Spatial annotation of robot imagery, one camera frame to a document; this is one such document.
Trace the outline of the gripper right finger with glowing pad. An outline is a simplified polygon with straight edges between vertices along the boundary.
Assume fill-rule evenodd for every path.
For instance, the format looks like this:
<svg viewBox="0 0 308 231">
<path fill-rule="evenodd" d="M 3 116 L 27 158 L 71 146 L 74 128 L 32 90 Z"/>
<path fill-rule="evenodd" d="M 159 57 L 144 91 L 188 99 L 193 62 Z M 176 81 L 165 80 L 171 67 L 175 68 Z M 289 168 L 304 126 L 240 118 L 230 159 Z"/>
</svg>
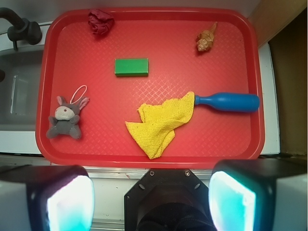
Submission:
<svg viewBox="0 0 308 231">
<path fill-rule="evenodd" d="M 219 231 L 306 231 L 307 161 L 219 161 L 210 178 L 208 201 Z"/>
</svg>

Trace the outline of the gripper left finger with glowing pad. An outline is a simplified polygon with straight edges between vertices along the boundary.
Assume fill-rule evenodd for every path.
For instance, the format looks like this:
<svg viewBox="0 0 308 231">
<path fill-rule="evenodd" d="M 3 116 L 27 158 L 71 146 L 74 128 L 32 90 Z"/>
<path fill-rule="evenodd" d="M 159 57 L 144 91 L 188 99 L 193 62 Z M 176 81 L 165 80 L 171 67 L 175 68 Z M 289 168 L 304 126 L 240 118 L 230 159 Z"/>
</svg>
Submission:
<svg viewBox="0 0 308 231">
<path fill-rule="evenodd" d="M 94 185 L 82 166 L 1 166 L 2 231 L 89 231 Z"/>
</svg>

